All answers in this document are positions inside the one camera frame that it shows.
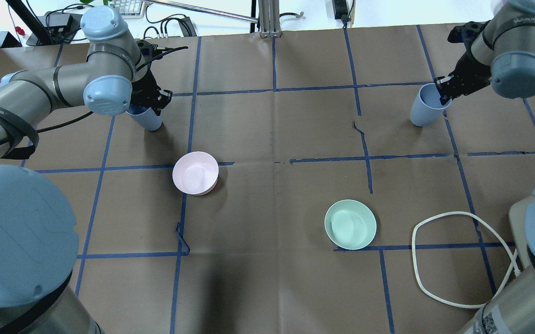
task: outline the qr code sticker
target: qr code sticker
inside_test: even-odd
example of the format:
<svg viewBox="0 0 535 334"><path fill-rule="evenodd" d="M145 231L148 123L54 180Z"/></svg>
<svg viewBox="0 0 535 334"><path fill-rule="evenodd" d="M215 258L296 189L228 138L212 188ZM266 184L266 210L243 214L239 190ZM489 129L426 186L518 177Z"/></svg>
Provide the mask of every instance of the qr code sticker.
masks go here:
<svg viewBox="0 0 535 334"><path fill-rule="evenodd" d="M494 317L492 317L492 313L490 313L489 315L486 315L483 318L482 323L488 334L498 333L498 328L496 327L496 324L494 323Z"/></svg>

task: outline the green bowl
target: green bowl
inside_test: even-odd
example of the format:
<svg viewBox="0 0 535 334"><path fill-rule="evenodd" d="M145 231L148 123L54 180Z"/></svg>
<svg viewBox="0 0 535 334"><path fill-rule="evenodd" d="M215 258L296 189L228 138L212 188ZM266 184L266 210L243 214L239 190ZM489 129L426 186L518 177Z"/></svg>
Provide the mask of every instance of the green bowl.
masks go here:
<svg viewBox="0 0 535 334"><path fill-rule="evenodd" d="M344 199L333 204L325 214L325 232L342 249L359 250L375 238L377 220L363 203Z"/></svg>

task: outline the robotic arm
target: robotic arm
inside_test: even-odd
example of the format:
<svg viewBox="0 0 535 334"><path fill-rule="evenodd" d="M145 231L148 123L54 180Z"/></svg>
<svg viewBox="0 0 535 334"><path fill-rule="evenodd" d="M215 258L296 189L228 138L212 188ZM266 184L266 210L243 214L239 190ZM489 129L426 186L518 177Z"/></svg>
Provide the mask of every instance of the robotic arm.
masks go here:
<svg viewBox="0 0 535 334"><path fill-rule="evenodd" d="M53 110L85 105L93 112L138 114L152 109L159 115L172 97L150 71L151 61L166 52L145 40L135 42L116 9L90 9L80 23L90 40L86 63L44 70L19 71L0 84L0 158L25 159L34 152L34 127ZM28 136L29 148L13 150Z"/></svg>
<svg viewBox="0 0 535 334"><path fill-rule="evenodd" d="M490 84L510 99L535 95L535 0L509 0L492 21L455 27L447 40L466 52L435 79L442 104Z"/></svg>

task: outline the white cord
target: white cord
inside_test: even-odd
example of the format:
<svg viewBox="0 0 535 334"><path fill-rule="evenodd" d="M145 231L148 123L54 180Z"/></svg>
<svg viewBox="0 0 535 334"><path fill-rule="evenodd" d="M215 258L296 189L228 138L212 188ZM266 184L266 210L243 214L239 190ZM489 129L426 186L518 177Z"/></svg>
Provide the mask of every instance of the white cord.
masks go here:
<svg viewBox="0 0 535 334"><path fill-rule="evenodd" d="M502 283L498 287L498 290L496 290L496 294L494 294L494 296L499 294L503 290L505 285L507 285L507 281L509 280L509 277L511 276L511 271L512 270L514 270L515 276L518 276L521 273L521 270L517 266L517 262L516 262L517 250L515 250L514 253L511 252L511 249L509 249L509 246L507 246L507 243L504 241L504 239L502 239L502 237L500 237L500 235L498 235L498 233L496 233L496 231L492 228L492 226L488 225L486 222L481 220L481 218L479 218L478 216L476 216L473 213L469 213L469 212L465 212L465 211L453 211L453 212L437 214L436 216L433 216L433 217L430 217L430 218L428 218L426 220L423 220L422 222L420 222L420 224L418 224L418 225L416 225L416 227L414 227L414 231L412 232L412 261L413 261L413 265L414 265L414 274L416 275L416 281L418 282L418 286L420 287L420 289L422 289L422 291L425 294L427 294L432 299L435 299L435 300L437 300L437 301L439 301L439 302L441 302L443 304L447 304L449 306L454 306L454 307L460 307L460 308L482 308L484 306L484 304L467 305L467 304L459 304L459 303L456 303L456 302L450 302L448 300L444 300L443 298L440 298L439 296L436 296L432 292L426 290L426 288L424 288L424 285L422 285L422 281L420 280L420 273L418 272L418 261L416 260L416 233L418 232L418 229L421 226L423 226L424 224L427 224L427 223L429 223L429 222L431 222L431 221L433 221L435 219L446 217L446 216L454 216L454 215L469 216L471 218L474 218L478 222L480 222L483 226L485 226L488 230L490 230L490 232L492 232L492 234L494 234L495 237L498 238L498 241L500 241L500 243L503 245L504 249L509 254L509 258L511 259L511 264L509 265L509 269L507 270L507 273L504 276L504 279L503 279Z"/></svg>

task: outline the bowl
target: bowl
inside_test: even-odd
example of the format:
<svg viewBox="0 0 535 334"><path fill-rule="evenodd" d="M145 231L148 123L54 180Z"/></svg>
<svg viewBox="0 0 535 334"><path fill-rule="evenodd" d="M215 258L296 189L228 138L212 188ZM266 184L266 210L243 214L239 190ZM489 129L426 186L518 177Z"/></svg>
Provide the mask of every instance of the bowl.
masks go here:
<svg viewBox="0 0 535 334"><path fill-rule="evenodd" d="M359 250L373 241L377 220L363 203L344 199L333 204L325 214L325 232L342 249Z"/></svg>
<svg viewBox="0 0 535 334"><path fill-rule="evenodd" d="M172 181L181 192L205 195L218 182L218 163L206 152L191 152L180 158L172 169Z"/></svg>

